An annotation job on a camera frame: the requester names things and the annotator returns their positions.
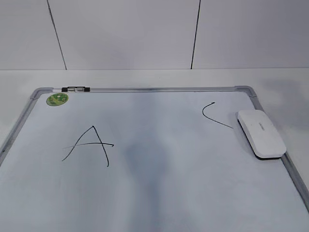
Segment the white eraser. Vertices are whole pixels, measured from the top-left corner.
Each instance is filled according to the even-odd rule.
[[[263,111],[241,110],[238,120],[258,158],[276,159],[286,152],[279,132]]]

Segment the table surface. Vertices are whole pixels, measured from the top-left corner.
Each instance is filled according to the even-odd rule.
[[[0,71],[0,144],[39,87],[254,88],[309,187],[309,69]]]

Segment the green sticker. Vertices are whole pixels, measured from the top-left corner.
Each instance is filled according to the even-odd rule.
[[[56,93],[46,100],[46,103],[50,106],[59,106],[66,103],[69,99],[69,96],[65,93]]]

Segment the whiteboard surface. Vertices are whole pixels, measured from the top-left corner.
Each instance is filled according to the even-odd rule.
[[[235,113],[241,92],[69,94],[37,101],[0,167],[3,231],[309,229],[281,160],[258,160]],[[234,129],[208,120],[204,112]],[[75,147],[94,125],[98,144]],[[93,130],[80,143],[98,142]]]

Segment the white wall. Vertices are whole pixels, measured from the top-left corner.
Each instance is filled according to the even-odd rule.
[[[49,0],[68,69],[189,69],[199,0]],[[309,67],[309,0],[201,0],[193,68]],[[47,0],[2,0],[0,69],[64,69]]]
[[[0,69],[64,69],[46,0],[1,0]]]
[[[309,67],[309,0],[202,0],[193,67]]]
[[[198,0],[50,0],[68,69],[189,69]]]

